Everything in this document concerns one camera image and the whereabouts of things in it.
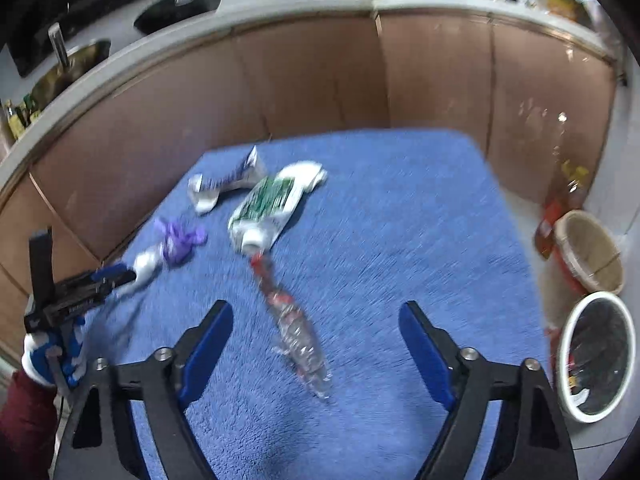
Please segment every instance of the blue towel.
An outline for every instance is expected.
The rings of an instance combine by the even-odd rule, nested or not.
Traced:
[[[88,319],[92,358],[145,359],[197,325],[216,299],[234,309],[234,332],[204,394],[186,411],[220,480],[415,477],[446,412],[431,400],[398,330],[415,300],[459,346],[490,360],[546,362],[542,310],[529,265],[495,179],[476,147],[454,132],[362,131],[261,144],[275,173],[298,160],[328,171],[273,248],[276,276],[313,321],[334,376],[323,404],[270,349],[276,330],[226,223],[245,192],[197,218],[187,179],[218,178],[250,146],[210,152],[156,216],[203,225],[209,241],[146,289],[111,300]],[[124,260],[159,241],[148,222]],[[145,413],[138,434],[152,478],[164,478]],[[480,478],[499,406],[492,402],[469,474]]]

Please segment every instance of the red sleeve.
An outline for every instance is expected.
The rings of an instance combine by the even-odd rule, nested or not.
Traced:
[[[55,397],[54,388],[33,382],[23,370],[14,373],[0,412],[0,447],[5,447],[0,456],[11,455],[20,478],[49,478],[58,423]]]

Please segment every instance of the metal screw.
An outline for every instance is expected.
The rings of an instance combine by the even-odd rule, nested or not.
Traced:
[[[109,366],[109,362],[104,357],[100,357],[99,359],[95,360],[95,370],[97,372],[104,370],[107,366]]]
[[[167,359],[170,359],[172,357],[172,355],[174,355],[174,351],[171,350],[170,348],[159,348],[158,350],[156,350],[154,352],[154,357],[156,358],[156,360],[158,361],[166,361]]]
[[[524,365],[532,372],[537,372],[538,370],[540,370],[540,363],[533,357],[524,359]]]
[[[466,347],[463,348],[460,351],[460,355],[462,355],[462,358],[465,361],[475,361],[476,359],[478,359],[480,357],[480,354],[478,353],[478,350],[476,350],[475,348],[471,348],[471,347]]]

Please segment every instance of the purple knot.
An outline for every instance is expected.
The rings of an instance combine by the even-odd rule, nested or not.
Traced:
[[[178,222],[168,222],[163,218],[156,218],[154,224],[164,235],[162,257],[169,265],[179,265],[191,254],[194,245],[202,245],[207,241],[207,232],[203,227],[185,231]]]

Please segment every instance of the blue and white glove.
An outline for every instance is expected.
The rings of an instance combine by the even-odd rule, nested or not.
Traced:
[[[73,330],[69,341],[65,345],[65,359],[60,363],[66,383],[70,388],[78,386],[80,379],[86,372],[86,357],[82,348],[84,337],[82,326],[84,317],[74,319]],[[24,337],[24,354],[22,354],[22,369],[28,377],[40,384],[53,388],[56,386],[53,374],[49,368],[47,356],[60,357],[62,355],[62,341],[53,332],[36,332]]]

